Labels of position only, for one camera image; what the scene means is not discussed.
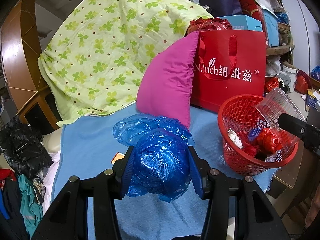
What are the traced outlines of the light blue shoe box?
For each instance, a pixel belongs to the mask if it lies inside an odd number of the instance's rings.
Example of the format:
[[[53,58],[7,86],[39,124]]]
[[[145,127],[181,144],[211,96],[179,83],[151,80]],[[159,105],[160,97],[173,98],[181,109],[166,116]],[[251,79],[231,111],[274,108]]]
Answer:
[[[227,20],[234,30],[263,31],[262,23],[247,15],[222,16],[221,19]]]

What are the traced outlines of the blue toothpaste box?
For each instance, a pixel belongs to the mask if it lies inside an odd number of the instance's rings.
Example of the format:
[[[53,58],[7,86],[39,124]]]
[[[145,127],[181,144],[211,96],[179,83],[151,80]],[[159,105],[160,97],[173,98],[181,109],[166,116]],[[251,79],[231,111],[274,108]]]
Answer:
[[[248,136],[247,136],[248,140],[250,142],[255,141],[255,139],[259,136],[261,130],[262,130],[261,127],[256,127],[256,128],[251,129],[248,133]]]

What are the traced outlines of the red mesh trash basket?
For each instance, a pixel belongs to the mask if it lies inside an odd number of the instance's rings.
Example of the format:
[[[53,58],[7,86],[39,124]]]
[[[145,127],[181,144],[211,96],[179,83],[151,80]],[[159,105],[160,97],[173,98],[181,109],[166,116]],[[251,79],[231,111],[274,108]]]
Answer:
[[[223,138],[223,157],[236,173],[255,176],[291,162],[298,151],[298,140],[282,130],[270,128],[256,108],[263,98],[239,95],[227,99],[218,112]]]

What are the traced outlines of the blue blanket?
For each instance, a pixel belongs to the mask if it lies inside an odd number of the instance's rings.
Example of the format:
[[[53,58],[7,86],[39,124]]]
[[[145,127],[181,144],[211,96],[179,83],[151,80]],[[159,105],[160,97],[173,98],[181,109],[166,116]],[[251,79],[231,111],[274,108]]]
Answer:
[[[52,190],[56,197],[70,176],[81,179],[97,176],[112,167],[117,153],[126,146],[113,136],[114,125],[137,114],[130,105],[108,116],[82,116],[62,128],[61,159]],[[223,158],[222,136],[215,113],[191,107],[190,132],[198,156],[212,168],[229,177],[236,177]],[[199,235],[208,207],[195,193],[193,186],[178,199],[166,203],[156,194],[125,197],[115,201],[118,224],[123,239],[172,239],[178,236]]]

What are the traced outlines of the magenta pillow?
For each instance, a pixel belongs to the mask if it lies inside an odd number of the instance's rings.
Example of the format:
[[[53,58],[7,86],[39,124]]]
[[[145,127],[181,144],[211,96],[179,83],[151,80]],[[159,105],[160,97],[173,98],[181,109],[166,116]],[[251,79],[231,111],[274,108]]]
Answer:
[[[137,93],[137,110],[190,127],[190,97],[199,32],[179,39],[150,63]]]

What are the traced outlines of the blue plastic bag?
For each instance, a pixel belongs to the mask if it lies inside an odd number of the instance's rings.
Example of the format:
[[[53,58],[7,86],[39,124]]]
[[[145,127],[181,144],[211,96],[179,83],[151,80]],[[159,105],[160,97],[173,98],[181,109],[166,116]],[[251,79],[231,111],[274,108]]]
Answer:
[[[113,136],[125,146],[133,146],[133,174],[129,197],[147,193],[171,202],[183,195],[190,184],[189,129],[179,120],[165,116],[135,114],[118,121]]]

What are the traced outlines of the teal garment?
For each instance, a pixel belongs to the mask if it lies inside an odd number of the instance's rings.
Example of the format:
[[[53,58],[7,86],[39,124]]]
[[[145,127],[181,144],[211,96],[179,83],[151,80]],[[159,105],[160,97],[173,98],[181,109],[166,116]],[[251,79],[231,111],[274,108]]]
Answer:
[[[21,193],[20,213],[23,216],[25,228],[30,238],[43,217],[42,205],[38,203],[32,183],[25,175],[18,177],[18,185]]]

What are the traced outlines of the orange white medicine box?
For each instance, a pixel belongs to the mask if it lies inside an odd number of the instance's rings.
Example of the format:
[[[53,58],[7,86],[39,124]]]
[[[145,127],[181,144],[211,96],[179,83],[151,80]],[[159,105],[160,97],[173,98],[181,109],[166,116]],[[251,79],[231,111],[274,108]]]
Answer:
[[[111,164],[114,165],[116,161],[123,159],[125,157],[124,154],[117,152],[116,155],[113,157]]]

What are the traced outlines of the red foil bag behind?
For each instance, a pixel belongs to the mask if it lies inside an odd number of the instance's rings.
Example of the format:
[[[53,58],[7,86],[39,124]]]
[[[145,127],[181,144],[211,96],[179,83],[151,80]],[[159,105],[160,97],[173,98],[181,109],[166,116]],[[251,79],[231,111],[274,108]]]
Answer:
[[[211,31],[211,30],[232,30],[232,25],[228,20],[220,18],[199,18],[194,21],[190,21],[190,25],[187,29],[187,34],[193,31]]]

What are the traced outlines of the wooden pillar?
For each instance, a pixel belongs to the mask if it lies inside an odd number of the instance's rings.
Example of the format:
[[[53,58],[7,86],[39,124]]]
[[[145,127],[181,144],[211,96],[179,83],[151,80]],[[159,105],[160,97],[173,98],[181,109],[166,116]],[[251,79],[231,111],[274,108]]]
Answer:
[[[56,129],[57,118],[46,98],[50,90],[37,60],[41,53],[35,0],[20,0],[1,27],[1,55],[6,85],[21,122],[42,134]]]

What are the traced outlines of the white bed sheet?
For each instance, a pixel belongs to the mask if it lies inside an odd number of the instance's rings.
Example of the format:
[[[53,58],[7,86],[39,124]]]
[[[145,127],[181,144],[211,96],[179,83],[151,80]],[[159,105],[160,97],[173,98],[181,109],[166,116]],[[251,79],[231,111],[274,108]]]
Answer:
[[[43,215],[46,213],[46,211],[49,209],[51,205],[54,181],[55,181],[57,170],[60,165],[61,151],[50,153],[49,155],[52,158],[53,163],[48,168],[46,176],[43,179],[43,185],[46,188],[46,191],[44,193],[43,203],[42,203]]]

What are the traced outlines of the red gift box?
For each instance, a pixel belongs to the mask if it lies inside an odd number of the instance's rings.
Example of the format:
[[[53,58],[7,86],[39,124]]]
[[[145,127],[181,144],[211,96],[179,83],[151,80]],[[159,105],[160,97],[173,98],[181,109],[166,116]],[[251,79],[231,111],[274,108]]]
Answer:
[[[252,18],[255,18],[256,20],[259,20],[261,22],[262,30],[265,34],[265,41],[266,41],[266,48],[269,48],[269,42],[268,42],[268,35],[267,35],[267,27],[263,15],[262,8],[255,0],[238,0],[243,14],[247,16],[251,16]]]

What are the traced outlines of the blue storage bin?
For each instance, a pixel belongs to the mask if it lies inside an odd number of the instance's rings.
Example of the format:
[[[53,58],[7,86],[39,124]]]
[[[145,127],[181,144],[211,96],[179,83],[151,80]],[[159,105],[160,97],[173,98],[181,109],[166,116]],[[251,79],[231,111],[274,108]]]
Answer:
[[[279,32],[278,32],[278,18],[277,16],[268,10],[267,8],[262,7],[264,20],[266,23],[268,44],[270,47],[279,46]]]

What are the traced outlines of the clear plastic container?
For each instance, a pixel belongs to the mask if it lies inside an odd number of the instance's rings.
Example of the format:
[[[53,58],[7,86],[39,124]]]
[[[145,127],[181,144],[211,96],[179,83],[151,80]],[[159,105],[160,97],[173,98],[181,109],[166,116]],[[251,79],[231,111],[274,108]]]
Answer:
[[[295,103],[280,88],[272,89],[256,106],[258,112],[266,120],[269,127],[275,130],[285,153],[299,140],[295,135],[281,129],[278,118],[285,113],[299,120],[306,121]]]

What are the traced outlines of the green clover quilt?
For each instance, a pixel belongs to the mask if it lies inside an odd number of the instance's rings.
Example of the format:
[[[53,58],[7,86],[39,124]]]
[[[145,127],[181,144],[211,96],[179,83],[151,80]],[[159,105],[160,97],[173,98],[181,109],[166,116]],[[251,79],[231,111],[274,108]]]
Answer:
[[[152,59],[201,17],[210,14],[188,0],[83,0],[37,61],[61,117],[57,125],[134,102]]]

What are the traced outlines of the red garment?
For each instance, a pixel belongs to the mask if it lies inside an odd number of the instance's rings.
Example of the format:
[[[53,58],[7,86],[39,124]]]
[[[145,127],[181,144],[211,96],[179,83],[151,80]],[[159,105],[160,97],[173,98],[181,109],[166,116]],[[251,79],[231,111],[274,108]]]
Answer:
[[[0,181],[10,179],[12,181],[17,181],[15,172],[10,169],[0,169]]]

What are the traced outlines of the red shiny plastic bag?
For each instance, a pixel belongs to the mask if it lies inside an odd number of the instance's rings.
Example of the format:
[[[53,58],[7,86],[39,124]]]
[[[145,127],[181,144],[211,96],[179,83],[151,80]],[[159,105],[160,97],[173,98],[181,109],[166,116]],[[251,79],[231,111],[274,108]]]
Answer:
[[[283,149],[276,132],[271,128],[262,128],[255,138],[255,143],[266,155],[274,155]]]

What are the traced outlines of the white tissue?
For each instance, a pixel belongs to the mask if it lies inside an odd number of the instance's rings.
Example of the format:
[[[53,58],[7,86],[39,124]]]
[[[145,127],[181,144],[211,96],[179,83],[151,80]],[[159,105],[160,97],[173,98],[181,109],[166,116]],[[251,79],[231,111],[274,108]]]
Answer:
[[[242,145],[242,141],[240,140],[239,136],[232,130],[232,129],[229,129],[228,130],[228,136],[229,138],[231,139],[231,141],[240,149],[243,148],[243,145]]]

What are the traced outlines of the red fabric ribbon bow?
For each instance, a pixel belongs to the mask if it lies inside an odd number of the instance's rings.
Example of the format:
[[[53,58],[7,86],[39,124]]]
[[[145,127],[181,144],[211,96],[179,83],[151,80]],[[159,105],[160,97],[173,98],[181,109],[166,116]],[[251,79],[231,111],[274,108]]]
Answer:
[[[238,133],[238,137],[242,143],[242,150],[249,156],[255,157],[258,149],[249,141],[247,133],[240,132]]]

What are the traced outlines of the black puffer jacket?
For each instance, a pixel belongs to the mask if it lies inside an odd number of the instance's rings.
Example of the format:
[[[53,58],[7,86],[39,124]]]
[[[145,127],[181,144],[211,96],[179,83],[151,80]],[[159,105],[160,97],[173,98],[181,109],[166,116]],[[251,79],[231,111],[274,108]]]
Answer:
[[[32,180],[53,163],[41,143],[42,136],[15,116],[1,128],[1,154],[17,175]]]

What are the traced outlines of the red paper gift bag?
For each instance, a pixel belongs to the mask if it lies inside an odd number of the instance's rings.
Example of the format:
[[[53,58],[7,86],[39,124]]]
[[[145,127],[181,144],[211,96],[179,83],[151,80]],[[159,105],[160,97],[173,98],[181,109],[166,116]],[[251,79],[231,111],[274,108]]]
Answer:
[[[218,112],[234,96],[262,96],[265,72],[266,41],[262,31],[200,31],[190,102]]]

